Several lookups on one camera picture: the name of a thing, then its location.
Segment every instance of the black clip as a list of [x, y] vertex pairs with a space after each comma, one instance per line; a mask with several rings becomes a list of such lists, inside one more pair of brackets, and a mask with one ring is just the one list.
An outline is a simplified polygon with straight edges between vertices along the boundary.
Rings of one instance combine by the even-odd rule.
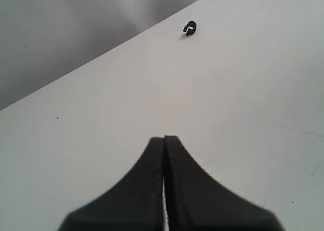
[[183, 28], [183, 32], [187, 32], [186, 35], [192, 35], [196, 32], [197, 24], [194, 21], [189, 21], [188, 24]]

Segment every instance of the white table surface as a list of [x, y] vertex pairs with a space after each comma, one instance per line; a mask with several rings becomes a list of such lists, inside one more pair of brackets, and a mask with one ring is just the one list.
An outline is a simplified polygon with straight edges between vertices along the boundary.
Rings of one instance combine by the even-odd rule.
[[165, 134], [287, 230], [322, 230], [323, 82], [324, 0], [199, 0], [0, 111], [0, 230], [56, 230]]

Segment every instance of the gray wall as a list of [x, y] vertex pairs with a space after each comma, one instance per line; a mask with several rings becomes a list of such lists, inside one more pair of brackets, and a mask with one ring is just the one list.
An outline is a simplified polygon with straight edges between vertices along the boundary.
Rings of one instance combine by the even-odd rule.
[[0, 0], [0, 110], [196, 0]]

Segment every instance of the gray background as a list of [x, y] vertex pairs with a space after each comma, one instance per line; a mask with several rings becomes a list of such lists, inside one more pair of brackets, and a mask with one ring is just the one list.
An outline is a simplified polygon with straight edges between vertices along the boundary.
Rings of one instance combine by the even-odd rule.
[[195, 1], [0, 0], [0, 110]]

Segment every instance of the small black plastic clip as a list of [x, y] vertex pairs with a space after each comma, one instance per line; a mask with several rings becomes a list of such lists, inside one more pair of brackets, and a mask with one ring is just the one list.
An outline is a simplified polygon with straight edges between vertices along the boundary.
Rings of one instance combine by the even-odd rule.
[[183, 28], [183, 32], [187, 32], [186, 35], [192, 35], [196, 32], [196, 27], [196, 22], [189, 21], [188, 24]]

